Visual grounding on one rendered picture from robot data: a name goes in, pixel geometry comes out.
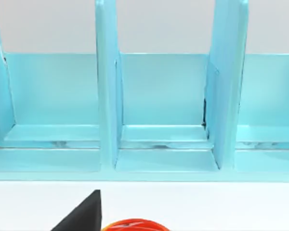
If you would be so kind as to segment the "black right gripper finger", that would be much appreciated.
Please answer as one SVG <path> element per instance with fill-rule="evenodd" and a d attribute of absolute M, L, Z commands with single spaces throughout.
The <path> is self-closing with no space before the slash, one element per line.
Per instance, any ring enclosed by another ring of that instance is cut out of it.
<path fill-rule="evenodd" d="M 101 191 L 94 190 L 51 231 L 101 231 Z"/>

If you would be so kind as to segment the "stack of coloured rings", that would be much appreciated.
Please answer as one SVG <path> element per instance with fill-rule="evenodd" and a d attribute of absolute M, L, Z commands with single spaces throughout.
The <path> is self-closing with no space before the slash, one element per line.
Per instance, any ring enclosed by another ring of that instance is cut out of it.
<path fill-rule="evenodd" d="M 170 229 L 151 220 L 131 218 L 111 223 L 101 231 L 170 231 Z"/>

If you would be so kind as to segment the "light blue rack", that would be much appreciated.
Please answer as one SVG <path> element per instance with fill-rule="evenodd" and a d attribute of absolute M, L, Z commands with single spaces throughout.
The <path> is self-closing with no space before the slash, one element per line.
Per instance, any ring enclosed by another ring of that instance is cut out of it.
<path fill-rule="evenodd" d="M 94 53 L 9 53 L 0 180 L 289 182 L 289 54 L 247 54 L 250 0 L 215 0 L 210 51 L 126 53 L 116 0 Z"/>

